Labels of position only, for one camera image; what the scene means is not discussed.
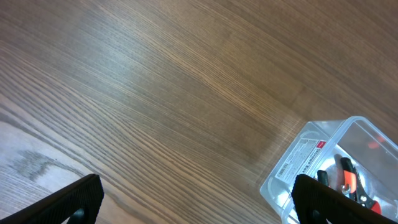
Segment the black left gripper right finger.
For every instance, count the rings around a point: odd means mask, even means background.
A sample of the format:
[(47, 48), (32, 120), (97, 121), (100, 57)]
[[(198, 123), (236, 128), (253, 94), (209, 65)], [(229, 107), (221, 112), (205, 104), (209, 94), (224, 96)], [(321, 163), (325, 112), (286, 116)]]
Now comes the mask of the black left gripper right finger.
[(296, 176), (292, 198), (301, 224), (395, 224), (305, 174)]

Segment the orange black needle-nose pliers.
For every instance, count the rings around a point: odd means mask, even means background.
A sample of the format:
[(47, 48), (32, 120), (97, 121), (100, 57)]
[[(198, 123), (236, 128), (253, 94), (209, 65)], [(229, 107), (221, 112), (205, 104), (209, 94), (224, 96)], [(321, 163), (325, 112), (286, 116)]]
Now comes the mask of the orange black needle-nose pliers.
[[(358, 189), (358, 180), (356, 170), (352, 165), (351, 159), (342, 157), (340, 159), (341, 168), (343, 169), (343, 185), (340, 186), (341, 193), (351, 200), (357, 201), (356, 191)], [(323, 185), (329, 187), (328, 173), (324, 170), (317, 171), (317, 180)]]

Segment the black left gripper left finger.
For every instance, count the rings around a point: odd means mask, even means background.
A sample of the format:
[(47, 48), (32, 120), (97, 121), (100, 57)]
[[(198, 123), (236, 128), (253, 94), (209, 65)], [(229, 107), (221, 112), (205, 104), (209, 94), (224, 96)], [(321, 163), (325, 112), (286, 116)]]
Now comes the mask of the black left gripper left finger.
[(104, 199), (98, 174), (89, 174), (6, 217), (1, 224), (94, 224)]

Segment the clear plastic container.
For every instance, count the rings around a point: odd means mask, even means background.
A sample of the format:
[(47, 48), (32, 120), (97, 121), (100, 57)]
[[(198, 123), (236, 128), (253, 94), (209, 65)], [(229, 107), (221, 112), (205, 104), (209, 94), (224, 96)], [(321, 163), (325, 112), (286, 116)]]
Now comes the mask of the clear plastic container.
[(292, 200), (295, 178), (328, 173), (329, 187), (343, 195), (340, 159), (351, 159), (366, 193), (379, 202), (381, 215), (397, 221), (397, 145), (362, 116), (309, 121), (263, 183), (260, 193), (282, 223), (298, 223)]

